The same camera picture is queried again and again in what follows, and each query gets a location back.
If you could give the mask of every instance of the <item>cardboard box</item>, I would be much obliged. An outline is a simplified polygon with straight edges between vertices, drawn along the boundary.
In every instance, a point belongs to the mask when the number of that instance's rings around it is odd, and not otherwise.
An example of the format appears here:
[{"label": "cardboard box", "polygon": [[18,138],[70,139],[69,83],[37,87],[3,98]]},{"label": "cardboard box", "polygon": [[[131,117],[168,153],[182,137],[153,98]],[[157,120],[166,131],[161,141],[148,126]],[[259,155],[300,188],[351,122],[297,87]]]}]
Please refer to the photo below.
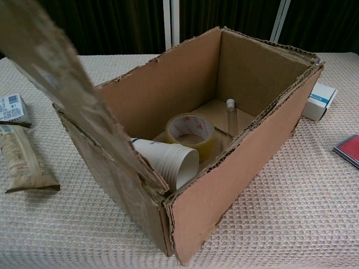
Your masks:
[{"label": "cardboard box", "polygon": [[316,83],[302,115],[308,119],[320,120],[333,102],[337,92],[338,90],[335,88]]},{"label": "cardboard box", "polygon": [[[63,33],[37,3],[24,2],[0,2],[0,50],[53,100],[95,180],[166,255],[188,264],[293,136],[322,69],[317,56],[214,28],[95,89]],[[240,135],[169,193],[130,137],[159,139],[167,120],[192,111],[224,128],[228,98]]]}]

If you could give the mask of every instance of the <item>paper cup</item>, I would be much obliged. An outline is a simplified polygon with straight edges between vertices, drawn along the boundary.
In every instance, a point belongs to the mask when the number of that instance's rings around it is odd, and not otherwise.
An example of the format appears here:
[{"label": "paper cup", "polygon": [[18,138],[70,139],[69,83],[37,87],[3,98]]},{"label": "paper cup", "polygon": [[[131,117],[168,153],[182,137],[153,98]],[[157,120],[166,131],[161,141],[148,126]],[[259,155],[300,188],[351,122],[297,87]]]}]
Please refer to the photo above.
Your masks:
[{"label": "paper cup", "polygon": [[151,163],[175,192],[198,172],[199,154],[195,149],[180,144],[166,144],[155,141],[132,139],[135,149]]}]

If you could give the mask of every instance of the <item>tape roll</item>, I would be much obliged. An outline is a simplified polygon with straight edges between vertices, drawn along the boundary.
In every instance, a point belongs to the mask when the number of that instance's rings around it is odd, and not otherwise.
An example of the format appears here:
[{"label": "tape roll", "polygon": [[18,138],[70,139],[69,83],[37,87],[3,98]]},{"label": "tape roll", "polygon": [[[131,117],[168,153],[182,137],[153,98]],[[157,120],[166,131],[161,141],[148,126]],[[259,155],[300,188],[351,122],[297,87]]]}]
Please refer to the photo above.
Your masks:
[{"label": "tape roll", "polygon": [[214,126],[202,115],[179,114],[167,122],[168,143],[178,143],[198,150],[200,162],[211,155],[214,142]]}]

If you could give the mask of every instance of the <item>barcode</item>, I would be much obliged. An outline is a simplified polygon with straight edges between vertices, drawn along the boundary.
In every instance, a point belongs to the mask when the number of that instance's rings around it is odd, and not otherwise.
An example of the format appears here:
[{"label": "barcode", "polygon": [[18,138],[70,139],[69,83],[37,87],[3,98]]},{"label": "barcode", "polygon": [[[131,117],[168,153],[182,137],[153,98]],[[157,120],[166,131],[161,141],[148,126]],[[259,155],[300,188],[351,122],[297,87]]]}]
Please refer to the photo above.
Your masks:
[{"label": "barcode", "polygon": [[13,108],[11,109],[12,117],[18,117],[21,115],[21,109],[20,108]]},{"label": "barcode", "polygon": [[9,104],[17,103],[18,101],[17,95],[9,96]]},{"label": "barcode", "polygon": [[1,129],[5,133],[11,132],[11,127],[9,125],[1,125]]}]

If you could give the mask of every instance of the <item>white cap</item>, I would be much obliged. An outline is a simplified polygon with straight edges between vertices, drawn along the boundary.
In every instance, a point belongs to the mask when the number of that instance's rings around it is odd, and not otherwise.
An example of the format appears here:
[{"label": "white cap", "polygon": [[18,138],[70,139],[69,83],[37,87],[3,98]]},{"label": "white cap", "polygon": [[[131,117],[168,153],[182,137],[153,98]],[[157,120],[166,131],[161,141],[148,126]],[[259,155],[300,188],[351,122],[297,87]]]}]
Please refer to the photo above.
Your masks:
[{"label": "white cap", "polygon": [[236,110],[236,102],[234,99],[228,99],[226,103],[229,112],[233,112]]}]

